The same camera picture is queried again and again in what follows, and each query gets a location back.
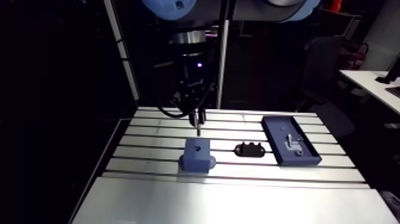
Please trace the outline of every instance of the office chair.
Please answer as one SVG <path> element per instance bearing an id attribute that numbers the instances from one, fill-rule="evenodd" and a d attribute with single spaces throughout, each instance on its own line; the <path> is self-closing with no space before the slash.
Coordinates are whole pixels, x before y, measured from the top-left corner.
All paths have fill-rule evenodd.
<path id="1" fill-rule="evenodd" d="M 298 86 L 298 94 L 305 98 L 298 112 L 315 112 L 336 138 L 354 132 L 355 126 L 348 115 L 331 99 L 340 102 L 336 62 L 343 39 L 319 37 L 308 45 L 307 59 Z"/>

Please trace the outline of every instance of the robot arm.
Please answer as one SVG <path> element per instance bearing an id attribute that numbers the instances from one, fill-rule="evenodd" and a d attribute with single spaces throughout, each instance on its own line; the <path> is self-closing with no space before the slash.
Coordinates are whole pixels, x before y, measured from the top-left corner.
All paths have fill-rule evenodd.
<path id="1" fill-rule="evenodd" d="M 170 102 L 182 114 L 171 114 L 158 106 L 169 117 L 189 116 L 192 126 L 204 124 L 206 98 L 215 90 L 213 74 L 223 67 L 220 61 L 225 51 L 223 28 L 229 20 L 286 22 L 309 16 L 320 0 L 142 0 L 157 17 L 174 21 L 171 44 L 178 65 L 178 90 Z M 206 41 L 205 22 L 218 20 L 217 47 L 210 56 Z"/>
<path id="2" fill-rule="evenodd" d="M 142 0 L 164 20 L 218 20 L 224 0 Z M 309 16 L 320 0 L 234 0 L 229 1 L 230 20 L 297 21 Z"/>

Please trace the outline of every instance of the blue 3d printed part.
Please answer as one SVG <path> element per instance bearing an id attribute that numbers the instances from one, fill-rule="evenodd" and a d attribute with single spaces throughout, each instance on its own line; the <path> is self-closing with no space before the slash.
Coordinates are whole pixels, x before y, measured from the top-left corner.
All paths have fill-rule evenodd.
<path id="1" fill-rule="evenodd" d="M 281 166 L 309 166 L 321 157 L 293 117 L 266 116 L 261 121 L 276 161 Z"/>
<path id="2" fill-rule="evenodd" d="M 185 172 L 208 173 L 215 166 L 215 158 L 210 155 L 210 140 L 188 138 L 185 151 L 179 158 L 180 168 Z"/>

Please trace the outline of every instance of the blue tray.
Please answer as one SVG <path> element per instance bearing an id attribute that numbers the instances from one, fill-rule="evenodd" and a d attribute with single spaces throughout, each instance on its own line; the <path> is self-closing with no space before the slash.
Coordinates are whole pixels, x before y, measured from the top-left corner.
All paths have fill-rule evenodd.
<path id="1" fill-rule="evenodd" d="M 321 162 L 319 153 L 293 117 L 265 116 L 261 124 L 279 165 L 308 166 Z"/>

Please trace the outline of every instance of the slotted table top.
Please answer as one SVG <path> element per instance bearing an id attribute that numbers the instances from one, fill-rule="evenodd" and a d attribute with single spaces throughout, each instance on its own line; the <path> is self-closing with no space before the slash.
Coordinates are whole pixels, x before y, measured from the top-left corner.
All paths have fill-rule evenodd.
<path id="1" fill-rule="evenodd" d="M 263 116 L 294 116 L 320 153 L 313 167 L 279 167 L 263 132 Z M 187 118 L 171 119 L 152 107 L 141 107 L 131 120 L 104 177 L 162 181 L 298 186 L 310 188 L 369 188 L 354 163 L 315 113 L 207 110 L 201 138 L 211 140 L 217 160 L 209 174 L 179 172 L 185 139 L 196 137 Z M 245 142 L 261 143 L 263 158 L 237 157 L 233 149 Z"/>
<path id="2" fill-rule="evenodd" d="M 294 116 L 321 163 L 279 167 L 263 116 Z M 139 108 L 73 223 L 397 223 L 314 113 L 207 110 L 201 133 L 217 164 L 208 174 L 182 173 L 177 161 L 196 130 L 187 118 Z M 237 157 L 243 141 L 267 153 Z"/>

